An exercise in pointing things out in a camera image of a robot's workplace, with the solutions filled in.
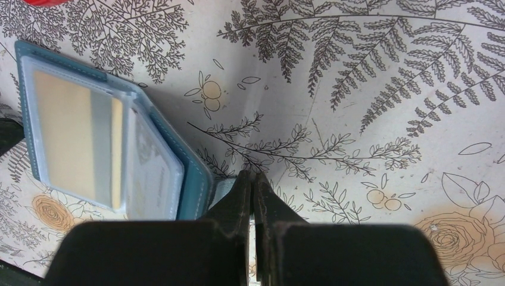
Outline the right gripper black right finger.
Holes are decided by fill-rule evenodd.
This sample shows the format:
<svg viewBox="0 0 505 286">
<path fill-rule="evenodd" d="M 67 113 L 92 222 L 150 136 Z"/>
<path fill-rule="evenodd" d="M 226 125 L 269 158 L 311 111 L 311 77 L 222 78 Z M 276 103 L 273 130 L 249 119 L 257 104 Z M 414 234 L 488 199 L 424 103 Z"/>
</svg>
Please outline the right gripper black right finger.
<svg viewBox="0 0 505 286">
<path fill-rule="evenodd" d="M 262 285 L 447 285 L 428 239 L 391 224 L 309 223 L 252 182 L 257 279 Z"/>
</svg>

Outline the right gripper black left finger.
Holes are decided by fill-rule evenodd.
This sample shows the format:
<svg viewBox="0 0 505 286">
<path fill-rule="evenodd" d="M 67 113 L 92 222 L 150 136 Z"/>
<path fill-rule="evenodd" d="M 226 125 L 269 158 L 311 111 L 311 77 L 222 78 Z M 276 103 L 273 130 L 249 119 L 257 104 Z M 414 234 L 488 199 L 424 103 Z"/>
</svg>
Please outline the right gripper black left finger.
<svg viewBox="0 0 505 286">
<path fill-rule="evenodd" d="M 44 285 L 247 285 L 251 181 L 196 220 L 81 223 L 64 238 Z"/>
</svg>

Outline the blue card holder wallet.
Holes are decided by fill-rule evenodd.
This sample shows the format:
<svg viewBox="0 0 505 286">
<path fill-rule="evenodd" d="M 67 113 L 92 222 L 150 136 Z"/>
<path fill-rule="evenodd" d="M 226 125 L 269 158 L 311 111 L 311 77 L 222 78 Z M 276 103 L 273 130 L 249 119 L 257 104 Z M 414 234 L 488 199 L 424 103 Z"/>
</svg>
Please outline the blue card holder wallet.
<svg viewBox="0 0 505 286">
<path fill-rule="evenodd" d="M 195 220 L 231 190 L 134 83 L 26 41 L 15 55 L 43 184 L 129 220 Z"/>
</svg>

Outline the tan credit card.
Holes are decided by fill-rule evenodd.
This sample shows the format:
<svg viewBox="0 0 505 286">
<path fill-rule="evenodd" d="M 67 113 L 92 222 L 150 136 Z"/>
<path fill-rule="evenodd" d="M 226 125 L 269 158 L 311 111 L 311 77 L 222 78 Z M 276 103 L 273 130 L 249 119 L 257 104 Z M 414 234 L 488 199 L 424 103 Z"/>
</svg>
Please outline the tan credit card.
<svg viewBox="0 0 505 286">
<path fill-rule="evenodd" d="M 49 183 L 119 208 L 123 103 L 40 70 L 33 78 Z"/>
</svg>

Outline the red plastic bin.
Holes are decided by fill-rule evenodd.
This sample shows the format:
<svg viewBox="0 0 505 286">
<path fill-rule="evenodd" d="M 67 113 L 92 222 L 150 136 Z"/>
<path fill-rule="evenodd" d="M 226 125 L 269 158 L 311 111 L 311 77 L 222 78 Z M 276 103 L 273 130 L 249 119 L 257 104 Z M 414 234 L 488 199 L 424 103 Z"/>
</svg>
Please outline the red plastic bin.
<svg viewBox="0 0 505 286">
<path fill-rule="evenodd" d="M 25 2 L 37 7 L 52 7 L 68 2 L 68 0 L 25 0 Z"/>
</svg>

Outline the silver VIP credit card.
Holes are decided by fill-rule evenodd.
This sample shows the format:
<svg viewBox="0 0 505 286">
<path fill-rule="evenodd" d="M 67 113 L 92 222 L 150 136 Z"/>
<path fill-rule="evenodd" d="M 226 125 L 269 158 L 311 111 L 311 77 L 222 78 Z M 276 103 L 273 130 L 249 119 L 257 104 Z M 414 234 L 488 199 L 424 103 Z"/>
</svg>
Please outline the silver VIP credit card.
<svg viewBox="0 0 505 286">
<path fill-rule="evenodd" d="M 140 108 L 130 108 L 127 118 L 127 217 L 175 220 L 184 166 Z"/>
</svg>

